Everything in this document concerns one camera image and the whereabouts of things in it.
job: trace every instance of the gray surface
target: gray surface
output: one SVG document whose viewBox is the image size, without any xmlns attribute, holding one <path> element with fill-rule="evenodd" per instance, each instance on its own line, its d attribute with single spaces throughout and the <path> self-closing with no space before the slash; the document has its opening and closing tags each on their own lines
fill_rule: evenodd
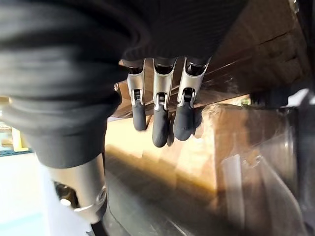
<svg viewBox="0 0 315 236">
<path fill-rule="evenodd" d="M 237 235 L 207 204 L 110 156 L 106 177 L 110 211 L 131 236 Z"/>
</svg>

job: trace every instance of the brown cardboard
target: brown cardboard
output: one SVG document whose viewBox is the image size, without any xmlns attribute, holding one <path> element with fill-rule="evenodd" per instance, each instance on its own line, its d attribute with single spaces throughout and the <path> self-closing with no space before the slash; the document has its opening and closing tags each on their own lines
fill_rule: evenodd
<svg viewBox="0 0 315 236">
<path fill-rule="evenodd" d="M 275 169 L 295 191 L 295 155 L 292 140 L 285 135 L 291 130 L 287 117 L 278 111 L 208 105 L 201 111 L 194 136 L 185 142 L 175 139 L 172 144 L 170 137 L 163 148 L 153 145 L 153 119 L 147 120 L 144 132 L 136 131 L 130 118 L 108 123 L 107 155 L 213 204 L 225 188 L 221 162 L 239 153 L 263 153 L 266 158 L 277 158 Z M 272 153 L 256 148 L 275 137 L 278 142 Z M 250 155 L 248 162 L 253 162 Z"/>
<path fill-rule="evenodd" d="M 173 77 L 170 110 L 177 105 L 177 90 L 184 60 L 179 58 Z M 255 91 L 291 84 L 311 73 L 307 46 L 288 0 L 249 0 L 225 40 L 213 56 L 197 103 L 207 105 Z M 152 60 L 145 68 L 145 101 L 153 113 Z M 115 117 L 132 116 L 126 82 L 123 105 Z"/>
</svg>

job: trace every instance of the black plastic part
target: black plastic part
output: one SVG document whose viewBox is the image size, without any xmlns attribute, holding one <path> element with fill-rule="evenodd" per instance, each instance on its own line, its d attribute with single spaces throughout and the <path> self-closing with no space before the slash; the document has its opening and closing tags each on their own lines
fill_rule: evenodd
<svg viewBox="0 0 315 236">
<path fill-rule="evenodd" d="M 91 224 L 91 228 L 95 236 L 109 236 L 108 232 L 105 230 L 102 221 L 98 221 L 95 224 Z"/>
<path fill-rule="evenodd" d="M 134 128 L 138 131 L 146 130 L 146 111 L 140 100 L 136 100 L 136 104 L 132 106 L 132 114 Z"/>
<path fill-rule="evenodd" d="M 180 141 L 187 140 L 194 130 L 193 108 L 190 102 L 184 102 L 183 106 L 177 107 L 174 120 L 174 136 Z"/>
<path fill-rule="evenodd" d="M 167 142 L 168 137 L 168 111 L 159 104 L 158 110 L 153 111 L 152 140 L 156 147 L 161 148 Z"/>
</svg>

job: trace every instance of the silver metal bracket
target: silver metal bracket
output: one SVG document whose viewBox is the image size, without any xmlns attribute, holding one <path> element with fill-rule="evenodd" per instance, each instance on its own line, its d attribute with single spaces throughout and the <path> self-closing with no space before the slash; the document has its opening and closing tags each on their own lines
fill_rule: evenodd
<svg viewBox="0 0 315 236">
<path fill-rule="evenodd" d="M 168 111 L 167 99 L 168 99 L 167 94 L 164 95 L 164 100 L 163 101 L 161 101 L 161 99 L 160 99 L 160 94 L 157 94 L 156 99 L 155 99 L 155 101 L 157 101 L 157 102 L 154 105 L 154 110 L 157 111 L 158 110 L 158 106 L 159 105 L 163 105 L 164 110 Z"/>
<path fill-rule="evenodd" d="M 47 168 L 62 205 L 71 208 L 91 224 L 102 219 L 107 207 L 102 153 L 81 166 Z"/>
<path fill-rule="evenodd" d="M 206 70 L 208 68 L 209 63 L 205 66 L 203 72 L 200 75 L 190 75 L 186 71 L 186 63 L 187 58 L 185 58 L 184 68 L 182 72 L 182 78 L 178 89 L 178 95 L 177 95 L 177 102 L 179 104 L 182 104 L 184 102 L 184 90 L 185 89 L 192 89 L 193 90 L 193 96 L 192 96 L 192 104 L 195 102 L 196 97 L 199 93 L 200 86 L 203 80 L 203 77 L 206 73 Z"/>
<path fill-rule="evenodd" d="M 190 107 L 193 108 L 193 102 L 195 101 L 195 92 L 193 91 L 192 92 L 192 95 L 191 95 L 191 100 L 190 100 Z M 184 105 L 184 102 L 185 102 L 185 92 L 183 92 L 183 95 L 181 97 L 181 101 L 180 103 L 177 104 L 178 107 L 181 107 Z"/>
<path fill-rule="evenodd" d="M 153 59 L 153 67 L 154 67 L 154 80 L 153 80 L 153 100 L 154 104 L 157 104 L 158 101 L 158 93 L 165 93 L 166 100 L 165 104 L 168 107 L 169 98 L 171 95 L 172 90 L 172 81 L 173 81 L 173 74 L 175 69 L 176 61 L 174 62 L 172 71 L 168 74 L 160 74 L 156 70 L 156 66 Z"/>
<path fill-rule="evenodd" d="M 140 90 L 140 103 L 144 105 L 144 93 L 145 93 L 145 83 L 144 83 L 144 68 L 145 60 L 143 61 L 143 69 L 139 74 L 128 74 L 127 84 L 129 95 L 131 97 L 132 105 L 135 105 L 135 90 Z"/>
</svg>

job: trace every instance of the black rubber fingertip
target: black rubber fingertip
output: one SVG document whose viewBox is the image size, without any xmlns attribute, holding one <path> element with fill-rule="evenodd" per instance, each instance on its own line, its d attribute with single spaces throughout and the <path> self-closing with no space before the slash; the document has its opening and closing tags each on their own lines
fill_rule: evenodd
<svg viewBox="0 0 315 236">
<path fill-rule="evenodd" d="M 193 109 L 189 102 L 177 107 L 173 125 L 174 136 L 180 141 L 187 140 L 193 133 Z"/>
<path fill-rule="evenodd" d="M 153 112 L 152 141 L 156 147 L 161 148 L 166 144 L 168 137 L 168 111 L 164 110 L 163 105 L 159 105 L 158 110 Z"/>
<path fill-rule="evenodd" d="M 142 105 L 139 100 L 137 100 L 136 104 L 132 106 L 132 115 L 134 128 L 138 131 L 146 130 L 146 112 L 144 105 Z"/>
</svg>

